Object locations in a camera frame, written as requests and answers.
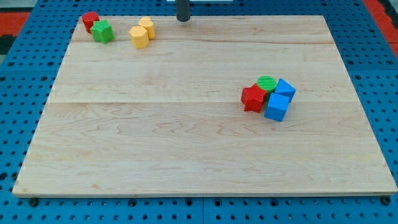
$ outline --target blue pegboard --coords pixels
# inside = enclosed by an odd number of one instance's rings
[[[0,223],[398,223],[398,197],[19,199],[11,194],[78,17],[174,15],[166,0],[39,0],[0,66]],[[193,15],[324,15],[398,177],[398,61],[359,0],[234,0]]]

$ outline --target wooden board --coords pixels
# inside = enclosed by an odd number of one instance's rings
[[[397,187],[322,16],[79,20],[14,186],[18,197],[388,195]],[[284,122],[244,112],[261,75],[297,88]]]

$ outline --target wood grain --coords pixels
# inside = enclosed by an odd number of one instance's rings
[[[265,197],[397,191],[322,16],[78,22],[13,192],[18,197]],[[283,123],[244,112],[261,75],[297,89]]]

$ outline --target plastic block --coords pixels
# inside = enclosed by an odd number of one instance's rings
[[[250,88],[243,88],[241,101],[244,104],[244,111],[260,113],[267,96],[267,90],[263,90],[257,84]]]
[[[292,87],[282,78],[279,79],[278,84],[276,85],[275,93],[289,97],[289,103],[290,103],[293,99],[295,92],[296,89],[294,87]]]
[[[138,25],[142,26],[148,31],[148,37],[150,39],[154,39],[156,34],[155,34],[155,25],[154,22],[150,20],[149,16],[145,16],[140,21],[138,22]]]
[[[91,33],[91,28],[94,25],[94,21],[100,21],[100,17],[96,12],[86,12],[84,15],[81,17],[83,20],[83,23],[86,27],[87,33]]]
[[[148,31],[142,26],[134,26],[129,31],[131,43],[137,49],[146,48],[149,44]]]
[[[268,93],[273,93],[275,88],[276,88],[276,81],[274,78],[264,75],[261,76],[258,80],[257,80],[257,84],[259,85],[260,88],[262,88],[263,90],[267,90]]]
[[[107,20],[94,21],[91,34],[93,34],[95,42],[102,42],[104,44],[114,39],[112,27]]]
[[[264,117],[276,121],[283,121],[288,106],[289,97],[271,93]]]

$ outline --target green cube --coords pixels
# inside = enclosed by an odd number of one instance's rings
[[[107,20],[94,21],[94,25],[90,30],[95,42],[107,44],[114,39],[112,27]]]

